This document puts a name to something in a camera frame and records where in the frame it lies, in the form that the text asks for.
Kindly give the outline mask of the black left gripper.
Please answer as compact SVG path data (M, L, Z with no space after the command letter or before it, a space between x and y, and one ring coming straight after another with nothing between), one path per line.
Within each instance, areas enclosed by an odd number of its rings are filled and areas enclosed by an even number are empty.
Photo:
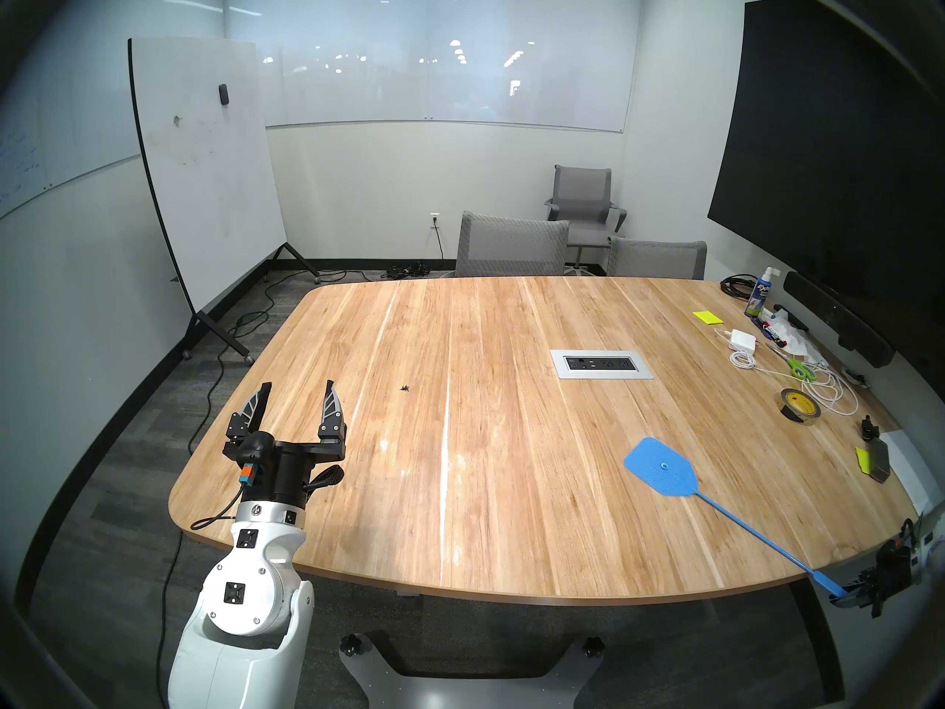
M326 381L319 442L281 442L257 432L267 409L272 383L263 383L231 414L223 455L240 468L240 502L267 501L304 508L311 493L336 486L344 478L339 465L346 455L347 425L333 380Z

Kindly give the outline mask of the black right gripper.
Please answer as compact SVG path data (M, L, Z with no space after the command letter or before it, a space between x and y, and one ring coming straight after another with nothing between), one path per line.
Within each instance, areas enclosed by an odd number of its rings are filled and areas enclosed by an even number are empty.
M918 538L888 540L876 552L872 577L850 580L843 587L847 594L830 595L830 603L840 609L869 608L871 617L880 617L889 598L913 585L917 548Z

